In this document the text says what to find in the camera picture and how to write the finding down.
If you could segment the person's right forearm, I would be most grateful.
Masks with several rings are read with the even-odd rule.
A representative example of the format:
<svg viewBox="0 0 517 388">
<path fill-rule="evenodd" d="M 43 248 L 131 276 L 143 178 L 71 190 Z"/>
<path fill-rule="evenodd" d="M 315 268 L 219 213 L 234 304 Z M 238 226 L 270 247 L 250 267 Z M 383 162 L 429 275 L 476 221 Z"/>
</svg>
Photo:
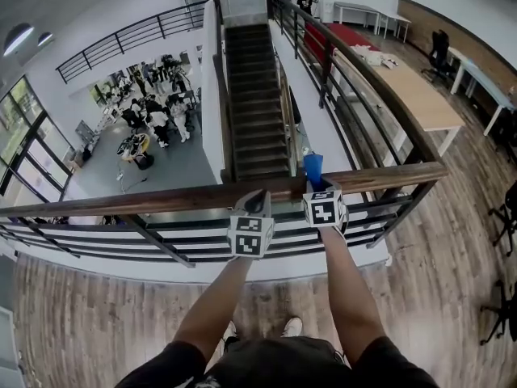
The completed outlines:
<svg viewBox="0 0 517 388">
<path fill-rule="evenodd" d="M 385 336 L 376 302 L 338 230 L 319 230 L 325 247 L 330 311 L 344 356 L 355 365 L 365 349 Z"/>
</svg>

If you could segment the light blue top table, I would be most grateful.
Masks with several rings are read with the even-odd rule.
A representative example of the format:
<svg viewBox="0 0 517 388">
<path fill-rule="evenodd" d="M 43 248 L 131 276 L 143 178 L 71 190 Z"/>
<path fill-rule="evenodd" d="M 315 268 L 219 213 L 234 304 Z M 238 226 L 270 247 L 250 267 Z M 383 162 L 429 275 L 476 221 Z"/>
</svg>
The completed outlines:
<svg viewBox="0 0 517 388">
<path fill-rule="evenodd" d="M 484 88 L 484 90 L 492 97 L 492 99 L 496 102 L 497 108 L 490 119 L 490 122 L 485 127 L 483 135 L 485 137 L 488 136 L 490 130 L 494 127 L 496 120 L 499 118 L 503 109 L 506 109 L 509 112 L 515 112 L 517 110 L 517 106 L 515 106 L 510 97 L 505 95 L 502 90 L 470 59 L 468 59 L 462 52 L 457 50 L 456 48 L 449 47 L 448 48 L 448 56 L 449 65 L 452 65 L 454 60 L 458 60 L 459 68 L 456 72 L 456 77 L 454 78 L 450 94 L 454 95 L 462 82 L 464 77 L 464 73 L 467 73 L 470 76 L 469 84 L 467 85 L 466 95 L 470 98 L 473 94 L 476 85 L 479 85 Z"/>
</svg>

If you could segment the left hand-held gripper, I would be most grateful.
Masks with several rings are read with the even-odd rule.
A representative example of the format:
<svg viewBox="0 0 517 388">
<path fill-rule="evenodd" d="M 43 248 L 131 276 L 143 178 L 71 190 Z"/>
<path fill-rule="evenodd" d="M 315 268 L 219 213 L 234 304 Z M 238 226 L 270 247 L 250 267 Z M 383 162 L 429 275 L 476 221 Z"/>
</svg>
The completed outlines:
<svg viewBox="0 0 517 388">
<path fill-rule="evenodd" d="M 233 257 L 261 259 L 271 244 L 275 222 L 271 218 L 271 194 L 268 190 L 255 190 L 236 203 L 239 214 L 231 216 L 227 238 Z"/>
</svg>

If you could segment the round yellow table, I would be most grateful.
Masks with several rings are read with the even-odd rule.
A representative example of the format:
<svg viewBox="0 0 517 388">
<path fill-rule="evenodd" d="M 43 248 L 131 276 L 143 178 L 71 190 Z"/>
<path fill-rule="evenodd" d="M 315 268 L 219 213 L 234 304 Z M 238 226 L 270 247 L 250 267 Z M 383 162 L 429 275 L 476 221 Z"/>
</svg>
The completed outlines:
<svg viewBox="0 0 517 388">
<path fill-rule="evenodd" d="M 125 138 L 118 147 L 117 154 L 125 162 L 133 162 L 144 171 L 154 163 L 154 157 L 147 153 L 150 137 L 147 133 L 135 133 Z"/>
</svg>

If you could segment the long light wooden table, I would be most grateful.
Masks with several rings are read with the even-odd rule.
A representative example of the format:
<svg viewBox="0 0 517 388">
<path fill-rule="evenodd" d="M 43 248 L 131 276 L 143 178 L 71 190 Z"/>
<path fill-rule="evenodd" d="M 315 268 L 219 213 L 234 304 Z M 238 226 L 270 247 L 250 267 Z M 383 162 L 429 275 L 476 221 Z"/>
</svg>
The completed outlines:
<svg viewBox="0 0 517 388">
<path fill-rule="evenodd" d="M 425 78 L 412 70 L 403 60 L 393 54 L 378 51 L 370 52 L 369 55 L 380 62 L 373 67 L 374 71 L 401 99 L 422 129 L 427 133 L 445 134 L 444 139 L 436 145 L 439 155 L 444 155 L 464 126 L 463 119 Z M 333 70 L 345 98 L 351 102 L 359 117 L 365 120 L 364 126 L 368 134 L 385 154 L 384 164 L 393 165 L 394 158 L 389 148 L 382 146 L 382 136 L 359 98 L 364 97 L 367 105 L 372 108 L 375 116 L 384 126 L 388 140 L 393 143 L 393 148 L 398 153 L 408 139 L 405 131 L 357 68 L 337 49 L 334 50 L 333 57 L 350 79 L 350 82 L 347 82 L 337 70 Z"/>
</svg>

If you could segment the red carpet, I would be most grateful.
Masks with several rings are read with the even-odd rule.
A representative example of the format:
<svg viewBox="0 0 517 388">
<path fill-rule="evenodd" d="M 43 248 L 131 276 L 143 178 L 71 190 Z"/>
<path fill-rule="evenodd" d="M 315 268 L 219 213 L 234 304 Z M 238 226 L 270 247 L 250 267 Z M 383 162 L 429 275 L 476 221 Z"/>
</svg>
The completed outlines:
<svg viewBox="0 0 517 388">
<path fill-rule="evenodd" d="M 363 36 L 346 25 L 338 23 L 326 23 L 329 28 L 342 42 L 348 46 L 368 46 L 371 51 L 379 52 L 380 49 L 366 40 Z M 306 24 L 304 44 L 314 57 L 320 62 L 324 61 L 326 38 L 311 24 Z"/>
</svg>

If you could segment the dark wooden staircase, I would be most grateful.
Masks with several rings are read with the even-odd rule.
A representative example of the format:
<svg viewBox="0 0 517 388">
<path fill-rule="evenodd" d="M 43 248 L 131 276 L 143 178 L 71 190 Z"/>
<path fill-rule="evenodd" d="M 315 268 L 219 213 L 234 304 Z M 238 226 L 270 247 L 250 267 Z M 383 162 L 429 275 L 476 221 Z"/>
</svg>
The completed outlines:
<svg viewBox="0 0 517 388">
<path fill-rule="evenodd" d="M 301 152 L 291 94 L 262 15 L 232 22 L 216 8 L 213 64 L 220 99 L 225 183 L 296 177 Z"/>
</svg>

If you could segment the black metal balcony railing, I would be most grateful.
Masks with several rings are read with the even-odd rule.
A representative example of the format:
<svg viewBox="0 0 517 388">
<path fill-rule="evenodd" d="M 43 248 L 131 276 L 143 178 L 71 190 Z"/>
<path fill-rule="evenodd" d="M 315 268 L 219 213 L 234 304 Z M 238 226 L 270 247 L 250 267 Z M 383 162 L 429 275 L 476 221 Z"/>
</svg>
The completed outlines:
<svg viewBox="0 0 517 388">
<path fill-rule="evenodd" d="M 204 21 L 204 5 L 204 1 L 192 3 L 123 27 L 76 53 L 61 63 L 56 71 L 67 84 L 97 65 L 124 55 L 131 49 L 155 40 L 165 40 L 180 32 L 200 29 Z"/>
</svg>

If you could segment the black-framed glass entrance doors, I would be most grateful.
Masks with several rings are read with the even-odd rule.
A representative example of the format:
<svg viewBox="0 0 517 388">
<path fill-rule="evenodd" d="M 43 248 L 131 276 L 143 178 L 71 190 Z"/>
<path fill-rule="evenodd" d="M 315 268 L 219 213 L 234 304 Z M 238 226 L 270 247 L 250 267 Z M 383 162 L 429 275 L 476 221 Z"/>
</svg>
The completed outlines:
<svg viewBox="0 0 517 388">
<path fill-rule="evenodd" d="M 13 205 L 58 202 L 75 149 L 26 77 L 0 98 L 0 197 Z"/>
</svg>

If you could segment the black office chair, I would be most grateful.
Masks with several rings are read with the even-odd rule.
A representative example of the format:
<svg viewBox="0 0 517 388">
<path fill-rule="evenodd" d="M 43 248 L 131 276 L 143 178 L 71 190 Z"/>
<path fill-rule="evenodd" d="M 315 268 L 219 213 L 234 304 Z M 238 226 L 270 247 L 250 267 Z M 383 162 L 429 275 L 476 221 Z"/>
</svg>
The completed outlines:
<svg viewBox="0 0 517 388">
<path fill-rule="evenodd" d="M 514 252 L 513 235 L 517 233 L 517 181 L 507 190 L 503 204 L 499 208 L 491 208 L 488 215 L 495 216 L 502 222 L 502 230 L 492 241 L 493 246 L 496 247 L 506 235 L 510 245 L 506 257 L 510 257 Z"/>
<path fill-rule="evenodd" d="M 442 78 L 444 81 L 455 73 L 455 69 L 448 62 L 449 36 L 439 29 L 432 32 L 432 49 L 428 55 L 430 68 L 421 70 L 422 74 L 430 78 L 430 82 L 434 83 L 437 79 Z"/>
<path fill-rule="evenodd" d="M 517 289 L 510 299 L 506 297 L 504 282 L 497 280 L 494 286 L 500 290 L 500 306 L 481 306 L 480 311 L 489 311 L 496 314 L 497 319 L 490 334 L 481 339 L 479 344 L 486 345 L 494 336 L 497 339 L 505 335 L 506 329 L 509 329 L 511 340 L 517 343 Z"/>
</svg>

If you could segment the person's right white shoe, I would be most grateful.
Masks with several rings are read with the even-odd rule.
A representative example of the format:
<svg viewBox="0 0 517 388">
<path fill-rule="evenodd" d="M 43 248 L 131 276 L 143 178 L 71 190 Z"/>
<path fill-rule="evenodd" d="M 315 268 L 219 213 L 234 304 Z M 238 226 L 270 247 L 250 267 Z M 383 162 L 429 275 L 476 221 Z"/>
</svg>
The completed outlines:
<svg viewBox="0 0 517 388">
<path fill-rule="evenodd" d="M 301 336 L 303 330 L 303 322 L 299 317 L 290 318 L 284 326 L 282 337 L 298 337 Z"/>
</svg>

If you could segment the wooden-topped black metal railing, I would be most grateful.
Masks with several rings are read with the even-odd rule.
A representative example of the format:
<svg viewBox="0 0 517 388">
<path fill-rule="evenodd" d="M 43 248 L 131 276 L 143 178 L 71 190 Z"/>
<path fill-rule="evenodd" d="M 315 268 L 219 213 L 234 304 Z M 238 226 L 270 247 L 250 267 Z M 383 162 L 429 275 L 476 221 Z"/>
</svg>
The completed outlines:
<svg viewBox="0 0 517 388">
<path fill-rule="evenodd" d="M 292 29 L 295 54 L 299 53 L 299 46 L 302 46 L 302 48 L 309 52 L 312 50 L 305 44 L 305 36 L 309 36 L 322 51 L 320 57 L 316 53 L 312 53 L 312 56 L 319 62 L 322 68 L 320 74 L 315 74 L 315 85 L 320 92 L 319 103 L 321 107 L 325 106 L 326 100 L 335 101 L 331 94 L 332 88 L 335 88 L 341 97 L 345 96 L 337 81 L 330 76 L 330 68 L 332 66 L 338 71 L 340 76 L 345 78 L 348 83 L 351 83 L 343 68 L 334 59 L 332 50 L 337 49 L 376 92 L 401 126 L 402 132 L 408 136 L 414 147 L 416 164 L 425 167 L 424 173 L 428 175 L 427 180 L 437 180 L 448 175 L 448 170 L 438 155 L 437 150 L 431 145 L 429 137 L 410 110 L 351 47 L 342 42 L 325 24 L 318 22 L 314 17 L 306 14 L 289 0 L 271 0 L 271 6 L 274 18 L 280 28 L 290 27 Z"/>
<path fill-rule="evenodd" d="M 412 163 L 328 174 L 340 183 L 351 215 L 344 225 L 351 247 L 375 246 L 411 212 L 438 181 L 428 181 L 424 169 Z M 2 208 L 0 238 L 20 252 L 54 251 L 73 261 L 225 262 L 230 217 L 237 201 L 255 190 L 271 194 L 275 230 L 268 259 L 322 251 L 305 218 L 304 176 Z"/>
</svg>

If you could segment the person's black shirt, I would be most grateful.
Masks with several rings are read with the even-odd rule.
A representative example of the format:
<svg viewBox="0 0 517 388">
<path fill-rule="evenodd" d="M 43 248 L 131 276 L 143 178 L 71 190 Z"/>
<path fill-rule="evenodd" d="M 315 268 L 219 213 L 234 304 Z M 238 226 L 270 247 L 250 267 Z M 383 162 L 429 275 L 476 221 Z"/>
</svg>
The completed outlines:
<svg viewBox="0 0 517 388">
<path fill-rule="evenodd" d="M 326 340 L 306 336 L 243 340 L 212 367 L 186 342 L 168 344 L 115 388 L 439 388 L 387 337 L 352 366 Z"/>
</svg>

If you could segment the grey metal rack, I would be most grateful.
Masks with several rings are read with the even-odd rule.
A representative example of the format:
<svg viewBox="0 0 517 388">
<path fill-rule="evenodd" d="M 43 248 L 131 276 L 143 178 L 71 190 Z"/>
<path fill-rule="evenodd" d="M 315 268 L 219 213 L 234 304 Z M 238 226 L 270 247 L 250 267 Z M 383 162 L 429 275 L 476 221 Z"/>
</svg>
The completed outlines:
<svg viewBox="0 0 517 388">
<path fill-rule="evenodd" d="M 84 120 L 80 121 L 75 133 L 81 138 L 84 146 L 93 146 L 99 139 L 98 134 Z"/>
</svg>

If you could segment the blue cloth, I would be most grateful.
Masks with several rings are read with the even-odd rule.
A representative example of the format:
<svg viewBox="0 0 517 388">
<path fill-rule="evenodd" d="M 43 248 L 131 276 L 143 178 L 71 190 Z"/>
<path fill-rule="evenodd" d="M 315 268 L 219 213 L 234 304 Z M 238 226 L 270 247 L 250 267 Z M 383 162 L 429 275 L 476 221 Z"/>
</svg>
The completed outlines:
<svg viewBox="0 0 517 388">
<path fill-rule="evenodd" d="M 325 188 L 322 186 L 323 156 L 315 153 L 306 154 L 303 163 L 309 186 L 314 192 L 324 191 Z"/>
</svg>

